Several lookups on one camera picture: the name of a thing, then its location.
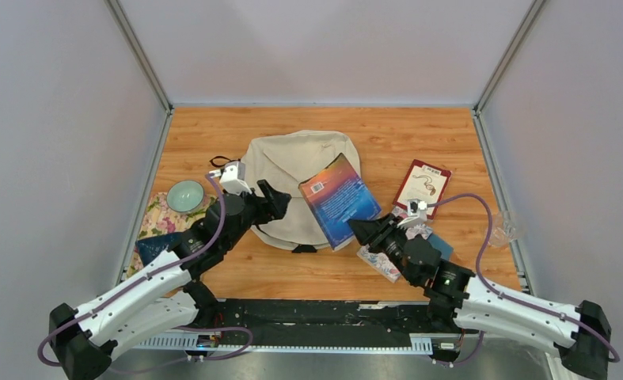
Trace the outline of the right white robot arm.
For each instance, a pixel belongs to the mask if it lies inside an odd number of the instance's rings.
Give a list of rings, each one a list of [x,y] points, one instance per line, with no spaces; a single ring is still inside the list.
[[[607,378],[610,363],[619,355],[611,346],[612,330],[600,305],[552,302],[500,286],[443,259],[427,239],[408,238],[399,221],[388,215],[351,219],[348,225],[360,245],[384,254],[410,286],[422,288],[434,330],[455,327],[496,334],[556,356],[581,377]]]

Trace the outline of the blue sunset cover book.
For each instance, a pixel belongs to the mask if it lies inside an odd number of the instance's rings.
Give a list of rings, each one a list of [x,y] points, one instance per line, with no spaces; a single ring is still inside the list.
[[[338,154],[320,172],[301,182],[298,190],[334,251],[355,237],[349,220],[373,220],[382,211],[344,154]]]

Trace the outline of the floral white cover book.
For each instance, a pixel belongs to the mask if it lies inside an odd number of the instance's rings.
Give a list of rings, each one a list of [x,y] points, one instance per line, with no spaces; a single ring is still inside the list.
[[[382,217],[399,217],[399,214],[395,215],[392,212]],[[432,232],[427,223],[402,230],[405,231],[406,242],[416,237],[427,239]],[[361,245],[357,255],[391,283],[395,283],[401,278],[401,270],[384,253],[372,253],[371,245]]]

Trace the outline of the beige canvas backpack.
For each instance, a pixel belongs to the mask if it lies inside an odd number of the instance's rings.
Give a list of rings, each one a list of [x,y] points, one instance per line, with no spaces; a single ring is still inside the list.
[[[359,153],[344,133],[302,130],[251,140],[240,162],[245,165],[245,182],[262,193],[258,180],[266,180],[277,191],[291,195],[287,213],[281,220],[251,231],[265,244],[292,251],[299,246],[325,249],[330,246],[298,186],[318,174],[337,156],[343,155],[361,173]]]

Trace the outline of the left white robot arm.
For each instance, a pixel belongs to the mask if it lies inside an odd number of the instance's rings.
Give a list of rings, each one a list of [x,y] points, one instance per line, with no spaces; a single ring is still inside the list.
[[[238,180],[214,182],[217,200],[143,269],[110,291],[49,313],[40,361],[69,379],[95,379],[135,345],[168,329],[217,318],[213,294],[199,278],[219,264],[253,226],[282,219],[291,195],[266,180],[257,189]]]

